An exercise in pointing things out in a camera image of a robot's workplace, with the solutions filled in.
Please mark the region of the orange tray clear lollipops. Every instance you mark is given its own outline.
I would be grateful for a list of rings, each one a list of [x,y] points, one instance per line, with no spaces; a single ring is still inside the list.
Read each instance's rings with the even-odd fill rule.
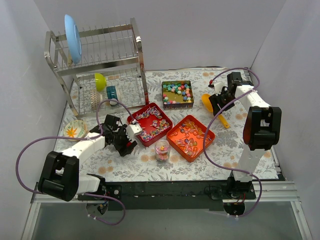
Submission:
[[[194,116],[187,115],[177,123],[167,134],[169,144],[189,163],[198,158],[215,139],[215,134]]]

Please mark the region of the red tray swirl lollipops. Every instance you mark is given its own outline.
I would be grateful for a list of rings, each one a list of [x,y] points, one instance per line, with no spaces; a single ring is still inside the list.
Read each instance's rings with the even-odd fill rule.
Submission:
[[[150,103],[132,114],[134,120],[141,126],[142,133],[137,138],[142,145],[149,147],[165,137],[173,123],[156,103]]]

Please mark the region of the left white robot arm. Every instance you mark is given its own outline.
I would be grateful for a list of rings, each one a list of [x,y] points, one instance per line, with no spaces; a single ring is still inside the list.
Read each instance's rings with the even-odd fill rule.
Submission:
[[[51,151],[45,159],[38,191],[69,202],[76,195],[89,193],[95,200],[106,196],[106,180],[96,174],[80,174],[80,165],[97,151],[114,146],[124,157],[134,150],[134,137],[143,129],[136,120],[123,124],[119,117],[108,114],[104,123],[92,128],[86,140],[61,151]]]

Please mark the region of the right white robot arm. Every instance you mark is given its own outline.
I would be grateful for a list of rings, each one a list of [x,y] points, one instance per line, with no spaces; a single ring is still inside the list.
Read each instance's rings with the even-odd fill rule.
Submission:
[[[262,156],[279,142],[282,110],[270,106],[256,91],[257,87],[242,78],[238,69],[226,70],[227,84],[210,80],[209,87],[215,93],[208,100],[215,117],[231,109],[236,101],[240,101],[247,111],[243,128],[244,147],[237,168],[230,172],[226,183],[221,186],[217,196],[228,196],[237,199],[252,193],[253,173]]]

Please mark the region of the clear glass jar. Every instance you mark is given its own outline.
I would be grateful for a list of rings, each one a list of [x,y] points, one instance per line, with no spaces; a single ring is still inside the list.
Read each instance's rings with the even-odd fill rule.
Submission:
[[[171,146],[165,139],[158,140],[154,147],[155,159],[159,162],[165,162],[170,158]]]

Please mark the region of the yellow plastic scoop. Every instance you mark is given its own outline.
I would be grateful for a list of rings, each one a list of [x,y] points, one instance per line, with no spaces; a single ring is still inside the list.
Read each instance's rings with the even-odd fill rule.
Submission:
[[[210,100],[209,100],[209,97],[210,97],[210,95],[209,95],[208,93],[205,93],[205,94],[202,95],[201,100],[202,100],[203,105],[207,108],[207,110],[208,110],[210,113],[213,113],[213,107],[212,107],[212,105],[211,105],[211,102],[210,102]],[[218,119],[219,119],[219,121],[222,123],[222,125],[223,125],[226,129],[230,128],[229,123],[228,123],[227,120],[223,117],[222,114],[220,114],[220,115],[218,116]]]

